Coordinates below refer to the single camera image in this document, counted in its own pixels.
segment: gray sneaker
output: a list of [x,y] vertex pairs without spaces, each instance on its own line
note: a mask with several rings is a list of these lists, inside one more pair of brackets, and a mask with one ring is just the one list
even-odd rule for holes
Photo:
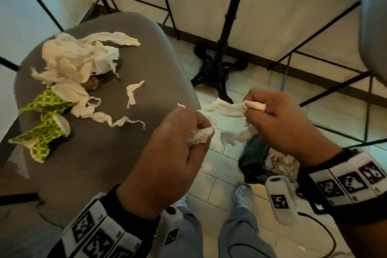
[[244,207],[249,211],[253,211],[254,193],[249,185],[242,184],[235,191],[236,207]]
[[189,209],[186,194],[183,197],[181,197],[179,201],[176,202],[176,207],[184,207],[186,209]]

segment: right hand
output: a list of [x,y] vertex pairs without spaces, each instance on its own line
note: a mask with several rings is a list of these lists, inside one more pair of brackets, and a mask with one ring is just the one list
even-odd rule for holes
[[301,107],[283,92],[253,88],[244,98],[266,104],[266,111],[249,108],[248,122],[277,151],[290,154],[304,166],[325,162],[341,151],[312,125]]

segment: stool seat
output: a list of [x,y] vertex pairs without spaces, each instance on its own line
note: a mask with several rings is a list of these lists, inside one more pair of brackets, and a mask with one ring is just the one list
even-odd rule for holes
[[[90,92],[102,99],[96,111],[112,116],[113,121],[128,116],[140,123],[110,128],[107,123],[65,114],[71,127],[68,138],[52,149],[46,162],[34,161],[28,149],[24,156],[31,180],[39,197],[63,214],[76,214],[100,191],[108,191],[130,173],[143,148],[164,117],[177,103],[200,109],[195,91],[177,60],[172,45],[161,28],[148,18],[133,12],[101,16],[65,31],[77,39],[97,32],[123,32],[137,38],[140,46],[118,46],[120,60],[117,78],[109,74],[102,86]],[[18,108],[40,94],[45,86],[31,77],[31,68],[43,71],[42,44],[22,62],[16,76]],[[145,83],[135,91],[136,104],[126,108],[126,86]],[[40,124],[40,113],[29,111],[19,116],[21,131]]]
[[387,86],[387,0],[362,0],[359,51],[371,74]]

